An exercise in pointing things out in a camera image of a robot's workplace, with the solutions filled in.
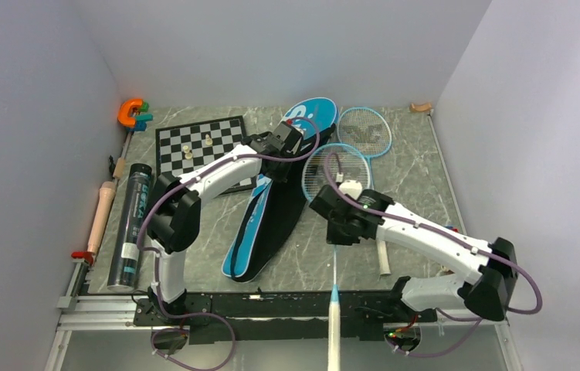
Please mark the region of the blue badminton racket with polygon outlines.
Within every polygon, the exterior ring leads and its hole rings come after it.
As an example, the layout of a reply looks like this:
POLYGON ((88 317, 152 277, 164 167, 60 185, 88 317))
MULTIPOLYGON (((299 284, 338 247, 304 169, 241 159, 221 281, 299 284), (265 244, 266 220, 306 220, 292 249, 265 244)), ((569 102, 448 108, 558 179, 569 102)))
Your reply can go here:
POLYGON ((392 145, 392 133, 387 121, 369 107, 345 110, 337 124, 337 138, 362 153, 370 175, 370 188, 375 188, 371 160, 384 155, 392 145))
MULTIPOLYGON (((328 184, 326 176, 330 175, 336 183, 336 174, 343 173, 345 179, 355 179, 363 184, 363 188, 369 185, 369 167, 356 148, 333 143, 320 147, 307 160, 302 171, 301 186, 304 196, 310 203, 321 190, 328 184)), ((333 287, 328 309, 328 346, 327 346, 327 370, 339 370, 341 368, 341 306, 337 285, 337 246, 333 246, 333 287)))

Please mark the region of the blue racket bag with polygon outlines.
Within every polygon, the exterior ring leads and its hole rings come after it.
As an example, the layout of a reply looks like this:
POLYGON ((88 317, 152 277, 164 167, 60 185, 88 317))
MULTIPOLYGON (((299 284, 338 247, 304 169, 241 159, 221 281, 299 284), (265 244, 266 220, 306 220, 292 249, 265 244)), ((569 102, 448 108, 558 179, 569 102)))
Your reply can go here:
MULTIPOLYGON (((339 120, 336 103, 327 97, 313 97, 295 104, 283 116, 304 130, 304 142, 297 155, 325 145, 339 120)), ((259 175, 236 237, 222 262, 222 274, 235 282, 248 282, 277 255, 289 239, 306 205, 301 188, 305 160, 288 163, 285 182, 259 175)))

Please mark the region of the black shuttlecock tube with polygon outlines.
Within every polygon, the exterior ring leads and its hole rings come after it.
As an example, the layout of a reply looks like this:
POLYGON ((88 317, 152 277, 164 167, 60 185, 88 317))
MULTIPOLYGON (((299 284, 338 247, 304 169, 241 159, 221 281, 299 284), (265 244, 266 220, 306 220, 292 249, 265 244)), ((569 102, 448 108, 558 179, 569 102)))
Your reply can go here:
POLYGON ((141 255, 137 238, 146 216, 152 173, 152 167, 144 163, 135 163, 130 167, 107 279, 107 289, 118 294, 132 292, 137 281, 141 255))

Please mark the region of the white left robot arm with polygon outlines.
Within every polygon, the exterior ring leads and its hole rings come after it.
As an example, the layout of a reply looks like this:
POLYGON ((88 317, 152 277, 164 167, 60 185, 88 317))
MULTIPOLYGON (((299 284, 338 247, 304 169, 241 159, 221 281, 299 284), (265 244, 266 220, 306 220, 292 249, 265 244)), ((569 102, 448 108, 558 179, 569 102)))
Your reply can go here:
POLYGON ((236 281, 251 281, 290 238, 307 203, 303 166, 332 132, 321 134, 313 126, 305 138, 296 123, 282 121, 274 131, 247 136, 193 172, 158 176, 136 245, 154 253, 148 295, 161 322, 172 325, 182 318, 186 251, 200 233, 203 207, 230 187, 259 176, 269 180, 250 199, 232 242, 236 281))

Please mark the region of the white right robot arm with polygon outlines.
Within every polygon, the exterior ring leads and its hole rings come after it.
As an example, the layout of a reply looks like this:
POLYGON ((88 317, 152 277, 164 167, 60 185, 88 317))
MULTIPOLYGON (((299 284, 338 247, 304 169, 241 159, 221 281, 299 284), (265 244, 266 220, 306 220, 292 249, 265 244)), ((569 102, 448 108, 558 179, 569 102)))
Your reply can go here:
POLYGON ((357 199, 329 185, 309 207, 327 221, 327 242, 351 246, 373 239, 408 247, 449 268, 450 276, 400 277, 388 299, 398 321, 431 309, 465 308, 495 322, 506 317, 518 277, 512 243, 466 237, 414 214, 391 197, 365 189, 357 199))

